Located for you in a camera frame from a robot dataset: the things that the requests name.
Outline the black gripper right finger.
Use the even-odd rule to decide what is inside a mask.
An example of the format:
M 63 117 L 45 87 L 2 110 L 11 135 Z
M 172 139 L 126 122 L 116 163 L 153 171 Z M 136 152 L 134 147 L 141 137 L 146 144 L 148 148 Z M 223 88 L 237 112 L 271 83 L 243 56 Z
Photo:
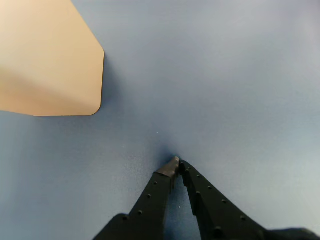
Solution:
M 202 240 L 318 240 L 306 228 L 270 230 L 251 219 L 186 161 L 179 164 Z

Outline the gripper black left finger with grey taped tip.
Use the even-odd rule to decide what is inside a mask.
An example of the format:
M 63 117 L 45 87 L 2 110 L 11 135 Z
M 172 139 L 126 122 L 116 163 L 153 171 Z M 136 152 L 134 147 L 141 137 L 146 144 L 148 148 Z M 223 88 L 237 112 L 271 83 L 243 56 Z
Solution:
M 180 159 L 173 157 L 152 174 L 129 214 L 118 214 L 95 237 L 96 240 L 162 240 L 166 208 Z

